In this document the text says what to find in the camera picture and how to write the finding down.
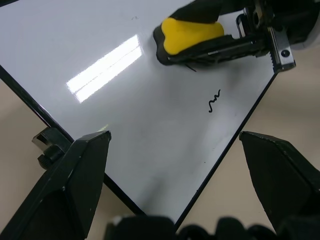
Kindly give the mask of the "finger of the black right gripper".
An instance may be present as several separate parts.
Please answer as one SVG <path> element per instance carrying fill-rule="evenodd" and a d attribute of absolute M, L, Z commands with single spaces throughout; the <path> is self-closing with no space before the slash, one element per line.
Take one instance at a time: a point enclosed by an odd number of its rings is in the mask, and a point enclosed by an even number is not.
<path fill-rule="evenodd" d="M 215 23 L 219 18 L 222 6 L 223 0 L 194 0 L 178 8 L 172 14 L 172 18 L 191 23 Z"/>
<path fill-rule="evenodd" d="M 169 65 L 215 65 L 247 56 L 261 57 L 269 53 L 264 35 L 233 38 L 231 35 L 207 40 L 191 46 L 178 54 L 169 55 Z"/>

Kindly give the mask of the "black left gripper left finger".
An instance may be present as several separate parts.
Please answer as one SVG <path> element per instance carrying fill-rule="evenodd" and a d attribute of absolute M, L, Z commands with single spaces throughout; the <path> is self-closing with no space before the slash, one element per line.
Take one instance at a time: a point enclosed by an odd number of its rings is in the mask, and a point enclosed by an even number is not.
<path fill-rule="evenodd" d="M 72 143 L 37 181 L 0 240 L 85 240 L 101 196 L 111 133 Z"/>

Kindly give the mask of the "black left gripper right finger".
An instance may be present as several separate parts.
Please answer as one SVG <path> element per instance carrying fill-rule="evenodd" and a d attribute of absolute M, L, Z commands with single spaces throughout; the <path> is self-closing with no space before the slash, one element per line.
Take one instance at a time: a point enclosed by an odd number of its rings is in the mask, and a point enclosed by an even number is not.
<path fill-rule="evenodd" d="M 290 142 L 239 135 L 256 195 L 278 235 L 320 235 L 320 170 Z"/>

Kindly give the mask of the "yellow and black whiteboard eraser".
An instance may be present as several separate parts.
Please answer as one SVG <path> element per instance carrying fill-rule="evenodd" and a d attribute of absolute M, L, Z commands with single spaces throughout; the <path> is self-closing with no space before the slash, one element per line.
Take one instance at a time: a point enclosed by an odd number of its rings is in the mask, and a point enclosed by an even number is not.
<path fill-rule="evenodd" d="M 167 17 L 153 31 L 156 44 L 156 58 L 165 66 L 182 64 L 175 58 L 186 50 L 194 50 L 196 45 L 224 37 L 225 31 L 219 22 L 196 23 Z"/>

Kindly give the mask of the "black clamp with knob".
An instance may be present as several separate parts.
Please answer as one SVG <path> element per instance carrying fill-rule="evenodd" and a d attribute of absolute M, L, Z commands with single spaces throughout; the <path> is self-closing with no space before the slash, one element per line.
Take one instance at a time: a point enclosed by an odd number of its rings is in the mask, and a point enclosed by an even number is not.
<path fill-rule="evenodd" d="M 42 151 L 37 158 L 39 165 L 47 170 L 65 155 L 73 141 L 67 139 L 58 129 L 47 127 L 35 135 L 32 142 Z"/>

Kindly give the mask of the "white whiteboard with black frame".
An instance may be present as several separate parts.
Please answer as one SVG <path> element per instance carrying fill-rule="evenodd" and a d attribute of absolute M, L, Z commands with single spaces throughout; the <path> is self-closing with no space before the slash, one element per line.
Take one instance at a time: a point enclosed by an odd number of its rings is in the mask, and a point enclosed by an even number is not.
<path fill-rule="evenodd" d="M 189 1 L 0 6 L 0 66 L 73 139 L 109 130 L 105 173 L 139 210 L 177 225 L 274 75 L 269 55 L 162 65 L 153 30 Z"/>

